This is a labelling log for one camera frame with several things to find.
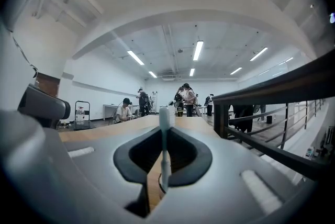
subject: man sitting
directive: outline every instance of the man sitting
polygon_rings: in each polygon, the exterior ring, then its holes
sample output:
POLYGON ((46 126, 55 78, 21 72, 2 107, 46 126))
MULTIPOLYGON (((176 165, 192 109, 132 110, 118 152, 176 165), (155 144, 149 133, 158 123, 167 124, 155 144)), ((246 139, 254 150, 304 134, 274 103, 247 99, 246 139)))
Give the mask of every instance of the man sitting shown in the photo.
POLYGON ((117 108, 116 117, 114 120, 115 124, 128 120, 127 116, 131 115, 130 109, 128 108, 129 104, 130 104, 130 100, 128 98, 125 98, 123 105, 117 108))

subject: air vent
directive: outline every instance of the air vent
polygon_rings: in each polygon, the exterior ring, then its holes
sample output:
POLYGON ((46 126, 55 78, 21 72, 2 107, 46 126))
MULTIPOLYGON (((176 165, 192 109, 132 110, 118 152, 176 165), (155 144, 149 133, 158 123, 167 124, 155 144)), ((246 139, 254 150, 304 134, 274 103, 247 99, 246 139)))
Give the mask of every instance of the air vent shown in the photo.
POLYGON ((181 79, 182 77, 180 75, 167 75, 167 76, 162 76, 162 79, 164 81, 174 81, 176 79, 181 79))

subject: bottle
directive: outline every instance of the bottle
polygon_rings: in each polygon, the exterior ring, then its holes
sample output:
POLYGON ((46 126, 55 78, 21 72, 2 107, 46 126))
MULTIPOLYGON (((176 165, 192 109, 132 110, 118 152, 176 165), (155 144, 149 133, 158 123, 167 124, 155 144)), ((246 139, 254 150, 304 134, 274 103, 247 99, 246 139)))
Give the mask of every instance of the bottle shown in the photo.
POLYGON ((83 125, 85 123, 84 120, 85 112, 83 107, 78 107, 77 111, 75 112, 75 122, 77 125, 83 125))

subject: wooden tabletop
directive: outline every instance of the wooden tabletop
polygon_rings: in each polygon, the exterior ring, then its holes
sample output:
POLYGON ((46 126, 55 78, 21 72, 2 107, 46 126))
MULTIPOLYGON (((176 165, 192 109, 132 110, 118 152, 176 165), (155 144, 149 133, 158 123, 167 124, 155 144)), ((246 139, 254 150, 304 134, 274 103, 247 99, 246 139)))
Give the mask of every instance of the wooden tabletop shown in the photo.
MULTIPOLYGON (((196 130, 197 132, 219 137, 213 130, 213 128, 205 122, 202 117, 176 117, 176 126, 196 130)), ((110 125, 104 127, 98 127, 94 129, 72 131, 59 133, 61 140, 65 141, 82 141, 82 140, 94 140, 98 138, 119 135, 125 131, 139 130, 146 127, 156 127, 159 125, 159 116, 148 115, 142 118, 138 118, 131 121, 119 123, 117 125, 110 125)), ((158 157, 152 169, 147 175, 147 187, 149 196, 149 205, 151 211, 160 202, 159 197, 159 185, 158 177, 161 173, 161 161, 162 154, 158 157)))
MULTIPOLYGON (((103 126, 81 131, 62 132, 59 133, 59 136, 63 142, 94 140, 112 135, 119 135, 125 131, 139 130, 146 127, 156 127, 158 125, 159 116, 147 115, 145 117, 122 122, 117 125, 103 126)), ((202 117, 176 117, 176 126, 190 130, 197 130, 200 133, 210 136, 218 136, 202 117)))

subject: black cap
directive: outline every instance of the black cap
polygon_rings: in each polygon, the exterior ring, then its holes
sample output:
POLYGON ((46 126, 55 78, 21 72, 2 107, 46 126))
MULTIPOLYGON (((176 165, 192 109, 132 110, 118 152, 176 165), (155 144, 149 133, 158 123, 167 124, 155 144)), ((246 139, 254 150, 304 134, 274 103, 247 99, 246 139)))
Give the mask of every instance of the black cap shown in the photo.
POLYGON ((129 104, 130 104, 130 99, 125 98, 125 99, 124 99, 124 103, 126 103, 127 105, 129 105, 129 104))

